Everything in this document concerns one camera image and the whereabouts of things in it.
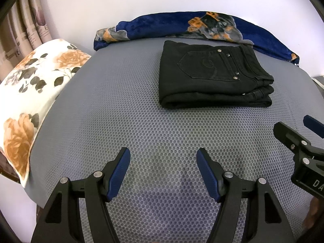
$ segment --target orange rose print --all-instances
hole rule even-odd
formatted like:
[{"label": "orange rose print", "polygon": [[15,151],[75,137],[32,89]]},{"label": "orange rose print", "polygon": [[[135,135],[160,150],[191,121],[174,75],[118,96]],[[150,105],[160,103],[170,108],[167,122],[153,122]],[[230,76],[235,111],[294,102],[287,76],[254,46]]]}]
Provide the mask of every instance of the orange rose print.
[{"label": "orange rose print", "polygon": [[34,138],[34,125],[29,115],[22,113],[18,121],[9,118],[4,122],[4,155],[24,179],[29,148]]},{"label": "orange rose print", "polygon": [[83,53],[81,50],[69,49],[66,52],[63,52],[58,57],[56,57],[53,62],[56,62],[56,68],[75,68],[81,67],[90,56],[86,53]]},{"label": "orange rose print", "polygon": [[33,58],[35,53],[36,53],[35,50],[32,51],[28,56],[26,56],[22,61],[20,61],[20,63],[18,65],[16,65],[16,67],[14,69],[23,69],[25,67],[25,65],[28,63],[28,61]]}]

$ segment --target honeycomb textured fabric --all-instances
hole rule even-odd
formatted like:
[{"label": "honeycomb textured fabric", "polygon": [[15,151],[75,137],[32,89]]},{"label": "honeycomb textured fabric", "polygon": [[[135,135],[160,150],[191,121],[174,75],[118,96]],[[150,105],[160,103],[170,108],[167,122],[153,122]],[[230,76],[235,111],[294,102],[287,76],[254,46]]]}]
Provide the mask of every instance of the honeycomb textured fabric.
[{"label": "honeycomb textured fabric", "polygon": [[[322,147],[303,126],[306,114],[324,122],[324,101],[297,66],[255,52],[274,77],[269,108],[163,109],[158,101],[159,62],[165,40],[233,46],[219,41],[148,38],[99,50],[62,90],[49,111],[30,156],[28,195],[44,206],[59,179],[86,178],[115,158],[121,147],[131,163],[108,206],[120,242],[206,242],[219,205],[208,195],[196,152],[240,178],[264,177],[272,186],[294,235],[311,196],[293,185],[293,153],[273,136],[282,121]],[[242,237],[247,201],[233,242]],[[92,242],[85,202],[80,200],[85,242]]]}]

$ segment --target floral pillow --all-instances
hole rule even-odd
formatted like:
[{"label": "floral pillow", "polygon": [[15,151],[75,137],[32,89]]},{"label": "floral pillow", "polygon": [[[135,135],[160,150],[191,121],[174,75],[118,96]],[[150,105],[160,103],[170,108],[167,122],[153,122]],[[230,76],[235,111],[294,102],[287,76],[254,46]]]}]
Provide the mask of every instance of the floral pillow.
[{"label": "floral pillow", "polygon": [[25,187],[36,135],[56,97],[90,58],[63,39],[42,44],[0,84],[0,149]]}]

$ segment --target blue gripper pad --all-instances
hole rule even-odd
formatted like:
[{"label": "blue gripper pad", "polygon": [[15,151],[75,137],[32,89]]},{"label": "blue gripper pad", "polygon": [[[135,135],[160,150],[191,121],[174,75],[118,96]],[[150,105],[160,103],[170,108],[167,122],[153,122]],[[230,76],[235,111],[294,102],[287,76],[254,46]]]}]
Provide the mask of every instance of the blue gripper pad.
[{"label": "blue gripper pad", "polygon": [[304,126],[309,128],[312,132],[316,133],[322,139],[324,138],[324,125],[318,120],[306,115],[303,119]]},{"label": "blue gripper pad", "polygon": [[130,162],[131,153],[129,149],[126,149],[109,180],[109,190],[107,193],[109,201],[117,196]]},{"label": "blue gripper pad", "polygon": [[217,179],[200,149],[197,151],[196,158],[200,174],[203,177],[202,179],[204,180],[209,196],[215,199],[215,201],[218,201],[221,196],[218,192]]}]

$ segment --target brown striped curtain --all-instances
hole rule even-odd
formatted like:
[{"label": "brown striped curtain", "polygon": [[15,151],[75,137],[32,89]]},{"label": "brown striped curtain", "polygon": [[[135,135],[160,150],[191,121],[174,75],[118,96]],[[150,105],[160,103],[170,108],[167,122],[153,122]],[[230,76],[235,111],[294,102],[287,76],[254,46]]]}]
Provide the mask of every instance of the brown striped curtain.
[{"label": "brown striped curtain", "polygon": [[[40,0],[17,0],[0,24],[0,82],[31,51],[50,40]],[[2,151],[0,174],[19,182]]]}]

